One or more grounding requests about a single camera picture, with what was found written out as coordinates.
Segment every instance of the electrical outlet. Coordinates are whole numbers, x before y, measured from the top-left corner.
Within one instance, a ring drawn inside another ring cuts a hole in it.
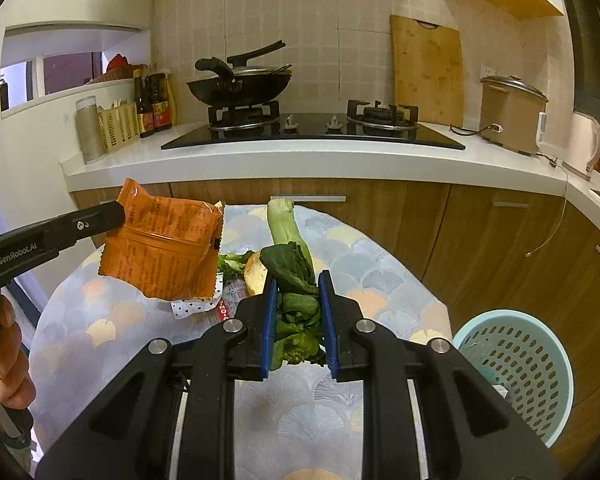
[[[486,66],[483,63],[482,68],[480,69],[480,79],[482,79],[483,77],[489,77],[492,75],[496,75],[496,69],[491,68],[490,66]]]

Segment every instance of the rice cooker lid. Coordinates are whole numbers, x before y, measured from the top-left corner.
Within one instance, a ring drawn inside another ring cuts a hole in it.
[[[537,88],[534,88],[531,85],[523,83],[522,79],[520,79],[519,77],[515,77],[512,75],[507,76],[507,77],[502,77],[499,75],[490,75],[488,77],[483,77],[482,79],[480,79],[480,82],[481,83],[498,83],[498,84],[501,84],[504,86],[509,86],[511,88],[515,88],[517,90],[522,90],[523,92],[528,92],[529,94],[533,94],[536,97],[544,99],[544,102],[546,102],[546,103],[549,102],[549,99],[546,97],[546,95],[544,95]]]

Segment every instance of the tiled wall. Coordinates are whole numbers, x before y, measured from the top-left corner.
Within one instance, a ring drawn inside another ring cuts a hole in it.
[[[174,71],[183,121],[206,107],[186,82],[200,57],[239,54],[277,40],[287,47],[259,64],[293,64],[280,95],[289,111],[344,111],[347,99],[393,101],[389,16],[400,14],[460,31],[465,70],[464,126],[480,116],[480,69],[518,75],[548,93],[550,142],[566,142],[573,110],[573,53],[566,18],[519,22],[482,0],[155,0],[153,58]]]

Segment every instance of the light blue trash basket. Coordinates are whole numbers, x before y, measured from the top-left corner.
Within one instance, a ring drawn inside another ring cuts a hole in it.
[[[513,409],[551,447],[571,412],[573,373],[549,327],[523,312],[492,310],[467,322],[454,346],[483,375],[493,374]]]

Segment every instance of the black glass cooktop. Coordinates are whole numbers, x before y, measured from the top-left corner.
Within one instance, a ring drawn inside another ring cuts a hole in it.
[[[203,146],[218,142],[271,139],[359,139],[382,142],[403,142],[464,150],[464,145],[422,124],[406,130],[392,131],[347,119],[346,114],[280,114],[269,124],[243,127],[237,130],[216,130],[209,124],[167,142],[163,150],[185,146]]]

